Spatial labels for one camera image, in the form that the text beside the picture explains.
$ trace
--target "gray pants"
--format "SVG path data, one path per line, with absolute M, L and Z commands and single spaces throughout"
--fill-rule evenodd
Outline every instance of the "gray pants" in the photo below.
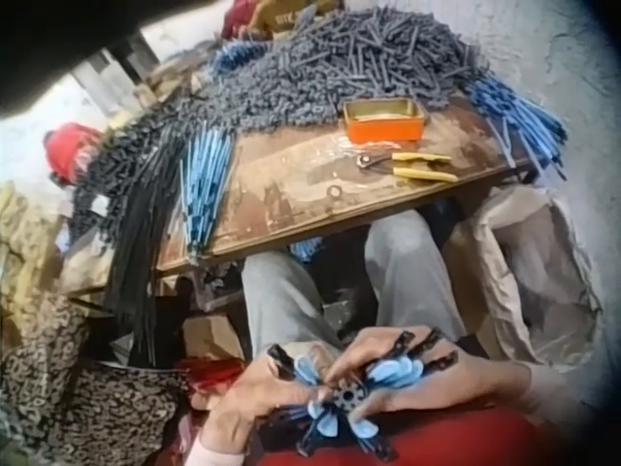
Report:
M 373 223 L 365 261 L 379 304 L 377 326 L 437 326 L 454 340 L 466 334 L 446 267 L 418 212 Z M 267 345 L 292 342 L 321 341 L 342 348 L 321 314 L 311 276 L 286 252 L 249 257 L 242 279 L 255 356 Z

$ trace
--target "yellow-handled pliers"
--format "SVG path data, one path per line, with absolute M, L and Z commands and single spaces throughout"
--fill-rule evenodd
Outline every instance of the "yellow-handled pliers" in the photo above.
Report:
M 371 157 L 369 155 L 359 155 L 356 164 L 363 169 L 374 170 L 379 173 L 387 173 L 395 177 L 408 178 L 411 180 L 429 180 L 431 182 L 456 183 L 458 178 L 445 172 L 436 172 L 433 170 L 418 170 L 410 167 L 384 166 L 382 162 L 386 160 L 396 162 L 415 162 L 423 161 L 430 163 L 450 163 L 451 158 L 448 155 L 436 155 L 433 153 L 422 152 L 393 152 L 390 155 L 381 157 Z

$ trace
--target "yellow fabric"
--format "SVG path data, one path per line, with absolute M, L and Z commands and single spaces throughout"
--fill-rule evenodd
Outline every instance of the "yellow fabric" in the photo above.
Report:
M 0 319 L 2 349 L 14 348 L 34 328 L 44 292 L 42 267 L 57 222 L 29 206 L 13 183 L 0 185 Z
M 16 187 L 12 182 L 4 183 L 0 186 L 0 216 L 4 209 L 9 205 L 11 198 L 16 192 Z
M 248 28 L 268 34 L 289 31 L 293 29 L 298 14 L 312 3 L 317 4 L 320 15 L 336 10 L 341 4 L 339 0 L 263 0 L 254 9 Z
M 7 244 L 10 242 L 27 209 L 28 200 L 25 196 L 15 192 L 0 215 L 0 242 Z
M 39 206 L 31 206 L 23 213 L 15 233 L 9 239 L 9 248 L 25 262 L 41 267 L 53 228 L 53 222 L 46 218 L 44 211 Z

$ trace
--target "metal ring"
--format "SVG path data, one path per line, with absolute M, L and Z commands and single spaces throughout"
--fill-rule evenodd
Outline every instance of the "metal ring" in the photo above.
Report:
M 333 184 L 332 186 L 328 187 L 326 194 L 328 194 L 328 196 L 333 199 L 341 199 L 341 197 L 343 197 L 343 189 L 340 186 Z

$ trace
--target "wooden board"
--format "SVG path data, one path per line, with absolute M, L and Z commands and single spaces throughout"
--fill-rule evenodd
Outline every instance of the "wooden board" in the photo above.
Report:
M 450 155 L 451 165 L 441 169 L 457 175 L 458 183 L 413 182 L 361 170 L 356 157 L 369 148 L 353 146 L 339 126 L 283 128 L 274 134 L 243 136 L 236 144 L 227 192 L 204 262 L 239 258 L 345 229 L 512 173 L 470 103 L 457 96 L 451 104 L 432 114 L 420 144 L 400 149 Z M 514 145 L 518 167 L 527 167 L 525 151 Z M 385 143 L 381 147 L 397 148 Z M 163 275 L 189 267 L 180 226 L 178 216 L 162 245 L 158 268 Z M 110 257 L 105 254 L 100 260 L 110 261 Z M 79 294 L 104 284 L 107 264 L 95 267 L 82 259 L 90 265 L 80 270 L 79 261 L 72 266 L 72 260 L 66 264 L 73 270 L 72 280 L 61 277 L 65 292 Z M 97 277 L 90 277 L 88 270 L 98 270 Z

